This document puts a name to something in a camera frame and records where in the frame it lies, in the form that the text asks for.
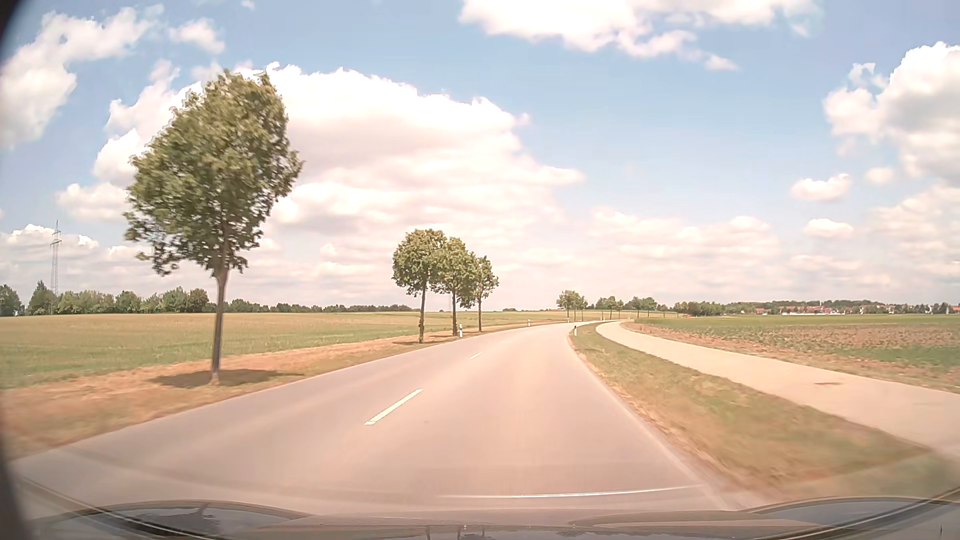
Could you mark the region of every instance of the asphalt road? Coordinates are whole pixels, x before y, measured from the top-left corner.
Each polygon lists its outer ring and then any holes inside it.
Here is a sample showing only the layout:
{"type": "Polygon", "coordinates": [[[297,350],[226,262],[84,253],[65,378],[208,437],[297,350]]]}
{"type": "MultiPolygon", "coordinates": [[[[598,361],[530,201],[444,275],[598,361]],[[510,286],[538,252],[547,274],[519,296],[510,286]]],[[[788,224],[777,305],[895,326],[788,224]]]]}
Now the asphalt road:
{"type": "MultiPolygon", "coordinates": [[[[15,461],[84,504],[206,499],[313,513],[726,508],[570,350],[572,325],[392,356],[15,461]]],[[[24,494],[31,516],[59,511],[24,494]]]]}

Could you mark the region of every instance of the grass verge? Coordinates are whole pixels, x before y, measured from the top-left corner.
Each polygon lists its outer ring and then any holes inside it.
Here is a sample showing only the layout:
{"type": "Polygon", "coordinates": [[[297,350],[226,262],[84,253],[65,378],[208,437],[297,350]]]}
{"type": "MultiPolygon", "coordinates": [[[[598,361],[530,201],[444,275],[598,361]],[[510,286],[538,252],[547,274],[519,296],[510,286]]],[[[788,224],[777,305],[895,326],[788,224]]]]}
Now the grass verge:
{"type": "MultiPolygon", "coordinates": [[[[485,327],[484,333],[523,325],[485,327]]],[[[464,331],[464,337],[477,335],[464,331]]],[[[209,359],[145,366],[4,390],[0,433],[10,458],[63,446],[200,405],[305,379],[455,339],[431,332],[357,343],[229,356],[221,383],[209,381],[209,359]]]]}
{"type": "Polygon", "coordinates": [[[882,431],[614,343],[581,327],[574,349],[677,447],[741,488],[780,500],[932,496],[957,464],[882,431]]]}

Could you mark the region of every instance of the green field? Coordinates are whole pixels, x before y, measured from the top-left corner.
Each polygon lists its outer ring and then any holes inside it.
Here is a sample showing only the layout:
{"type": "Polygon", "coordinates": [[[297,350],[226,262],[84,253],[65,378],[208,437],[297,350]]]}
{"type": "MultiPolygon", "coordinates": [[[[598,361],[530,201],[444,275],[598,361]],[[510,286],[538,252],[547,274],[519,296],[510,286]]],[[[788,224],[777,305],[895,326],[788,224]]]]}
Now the green field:
{"type": "MultiPolygon", "coordinates": [[[[71,379],[209,357],[213,314],[105,314],[0,319],[4,387],[71,379]]],[[[377,313],[228,313],[224,356],[353,343],[417,333],[417,311],[377,313]]],[[[476,312],[458,313],[465,329],[476,312]]],[[[557,311],[492,311],[484,327],[564,321],[557,311]]],[[[450,331],[450,314],[426,314],[426,331],[450,331]]]]}

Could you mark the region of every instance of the windshield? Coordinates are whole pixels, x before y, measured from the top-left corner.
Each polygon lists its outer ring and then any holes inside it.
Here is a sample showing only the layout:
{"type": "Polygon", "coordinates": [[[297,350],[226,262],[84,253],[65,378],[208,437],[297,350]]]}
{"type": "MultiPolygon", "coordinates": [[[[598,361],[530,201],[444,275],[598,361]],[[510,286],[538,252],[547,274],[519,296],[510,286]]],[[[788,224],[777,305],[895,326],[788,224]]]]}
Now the windshield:
{"type": "Polygon", "coordinates": [[[949,492],[958,22],[932,0],[21,2],[21,512],[264,508],[239,530],[949,492]]]}

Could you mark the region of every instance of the treeline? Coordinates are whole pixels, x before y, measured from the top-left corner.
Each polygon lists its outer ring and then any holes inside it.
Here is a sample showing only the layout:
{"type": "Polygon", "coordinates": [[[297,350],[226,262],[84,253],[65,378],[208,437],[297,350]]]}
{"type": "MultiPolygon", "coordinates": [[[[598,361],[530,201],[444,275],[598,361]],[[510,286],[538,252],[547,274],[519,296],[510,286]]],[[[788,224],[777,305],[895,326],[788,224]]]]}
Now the treeline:
{"type": "MultiPolygon", "coordinates": [[[[369,311],[412,311],[409,306],[393,304],[391,306],[302,306],[300,304],[278,303],[273,306],[248,302],[235,298],[224,303],[225,312],[233,313],[357,313],[369,311]]],[[[85,313],[213,313],[216,305],[210,302],[206,291],[201,288],[185,290],[183,287],[170,289],[141,297],[125,290],[112,295],[96,290],[81,292],[65,291],[55,295],[43,281],[36,284],[30,302],[24,306],[12,287],[0,285],[0,316],[14,315],[66,315],[85,313]]]]}
{"type": "Polygon", "coordinates": [[[950,303],[941,304],[884,304],[873,300],[776,300],[773,302],[731,302],[720,304],[717,302],[677,302],[672,307],[661,304],[653,297],[639,298],[635,296],[624,302],[614,296],[601,297],[594,303],[574,290],[565,290],[557,298],[557,307],[566,309],[567,317],[573,310],[574,320],[577,312],[583,310],[607,311],[610,315],[621,311],[673,311],[695,317],[709,317],[717,315],[758,314],[767,313],[779,315],[783,313],[953,313],[950,303]]]}
{"type": "Polygon", "coordinates": [[[573,309],[573,319],[577,318],[577,311],[584,311],[585,309],[590,310],[600,310],[608,311],[613,316],[613,312],[616,311],[617,316],[620,315],[620,312],[623,310],[627,311],[636,311],[639,314],[641,311],[668,311],[667,306],[663,304],[658,304],[653,297],[640,298],[635,296],[634,298],[624,302],[623,300],[618,300],[615,296],[606,296],[600,297],[594,303],[589,303],[587,298],[584,295],[580,294],[575,290],[565,290],[560,293],[560,297],[557,298],[557,307],[562,307],[566,309],[567,318],[569,318],[570,310],[573,309]]]}

